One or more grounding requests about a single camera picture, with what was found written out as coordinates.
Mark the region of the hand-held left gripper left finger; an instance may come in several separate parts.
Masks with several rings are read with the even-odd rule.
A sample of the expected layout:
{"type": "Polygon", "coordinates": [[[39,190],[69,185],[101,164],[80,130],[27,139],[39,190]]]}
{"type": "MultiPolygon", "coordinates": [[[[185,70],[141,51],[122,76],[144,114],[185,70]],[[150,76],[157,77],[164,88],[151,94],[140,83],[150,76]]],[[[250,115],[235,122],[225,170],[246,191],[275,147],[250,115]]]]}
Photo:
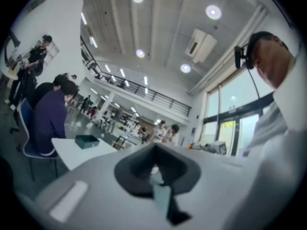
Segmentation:
{"type": "Polygon", "coordinates": [[[73,222],[164,222],[153,199],[150,174],[155,150],[122,150],[93,158],[71,172],[88,184],[73,222]]]}

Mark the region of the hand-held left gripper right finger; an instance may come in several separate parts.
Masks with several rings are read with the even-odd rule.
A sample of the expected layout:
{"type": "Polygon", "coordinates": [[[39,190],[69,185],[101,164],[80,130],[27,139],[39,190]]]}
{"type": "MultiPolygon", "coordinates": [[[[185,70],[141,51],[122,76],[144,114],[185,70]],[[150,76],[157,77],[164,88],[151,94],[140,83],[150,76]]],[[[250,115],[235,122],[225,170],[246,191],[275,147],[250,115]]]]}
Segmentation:
{"type": "Polygon", "coordinates": [[[154,224],[231,224],[240,161],[153,144],[154,224]]]}

